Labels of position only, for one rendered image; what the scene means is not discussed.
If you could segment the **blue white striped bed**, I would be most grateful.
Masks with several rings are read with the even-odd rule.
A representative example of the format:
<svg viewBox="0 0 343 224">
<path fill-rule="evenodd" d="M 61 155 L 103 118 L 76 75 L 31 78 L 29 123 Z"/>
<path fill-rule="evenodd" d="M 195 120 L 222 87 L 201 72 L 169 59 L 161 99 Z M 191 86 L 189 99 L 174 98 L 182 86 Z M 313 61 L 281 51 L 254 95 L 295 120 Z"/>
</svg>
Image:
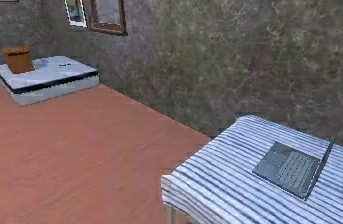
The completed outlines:
<svg viewBox="0 0 343 224">
<path fill-rule="evenodd" d="M 343 224 L 343 146 L 334 145 L 307 200 L 252 173 L 275 142 L 316 158 L 329 141 L 255 115 L 239 117 L 161 177 L 165 205 L 194 224 Z"/>
</svg>

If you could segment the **brown framed picture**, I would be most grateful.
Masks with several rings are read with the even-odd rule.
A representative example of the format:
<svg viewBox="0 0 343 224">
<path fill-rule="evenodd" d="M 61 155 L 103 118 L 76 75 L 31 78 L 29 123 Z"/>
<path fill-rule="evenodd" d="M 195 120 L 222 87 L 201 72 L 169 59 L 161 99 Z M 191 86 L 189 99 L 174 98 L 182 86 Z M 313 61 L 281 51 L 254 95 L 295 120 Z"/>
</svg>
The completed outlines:
<svg viewBox="0 0 343 224">
<path fill-rule="evenodd" d="M 91 30 L 127 36 L 124 0 L 90 0 Z"/>
</svg>

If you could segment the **grey open laptop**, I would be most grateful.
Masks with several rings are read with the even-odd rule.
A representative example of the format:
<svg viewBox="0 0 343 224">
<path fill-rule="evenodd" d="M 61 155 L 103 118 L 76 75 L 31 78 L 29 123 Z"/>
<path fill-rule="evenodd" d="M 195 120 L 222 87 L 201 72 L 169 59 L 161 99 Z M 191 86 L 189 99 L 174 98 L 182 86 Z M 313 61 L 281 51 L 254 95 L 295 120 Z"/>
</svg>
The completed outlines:
<svg viewBox="0 0 343 224">
<path fill-rule="evenodd" d="M 306 201 L 322 173 L 337 136 L 330 141 L 321 159 L 275 142 L 252 170 L 272 185 Z"/>
</svg>

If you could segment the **white framed picture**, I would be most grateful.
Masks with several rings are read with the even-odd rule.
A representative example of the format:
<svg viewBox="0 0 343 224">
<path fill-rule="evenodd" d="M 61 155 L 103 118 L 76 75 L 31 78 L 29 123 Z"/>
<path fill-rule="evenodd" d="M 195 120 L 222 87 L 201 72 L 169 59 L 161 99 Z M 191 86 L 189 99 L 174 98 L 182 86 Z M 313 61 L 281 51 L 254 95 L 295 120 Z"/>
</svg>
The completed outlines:
<svg viewBox="0 0 343 224">
<path fill-rule="evenodd" d="M 67 17 L 71 26 L 87 27 L 83 0 L 64 0 Z"/>
</svg>

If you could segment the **orange brown box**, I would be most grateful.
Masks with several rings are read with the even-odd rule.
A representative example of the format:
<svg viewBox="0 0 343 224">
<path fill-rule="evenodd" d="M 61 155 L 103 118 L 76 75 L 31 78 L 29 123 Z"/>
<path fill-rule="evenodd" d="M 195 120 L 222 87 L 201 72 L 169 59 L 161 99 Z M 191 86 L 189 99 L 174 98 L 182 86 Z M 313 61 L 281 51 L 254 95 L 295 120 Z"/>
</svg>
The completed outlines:
<svg viewBox="0 0 343 224">
<path fill-rule="evenodd" d="M 30 55 L 30 44 L 28 42 L 24 42 L 21 47 L 2 48 L 1 53 L 5 58 L 9 70 L 13 74 L 35 70 Z"/>
</svg>

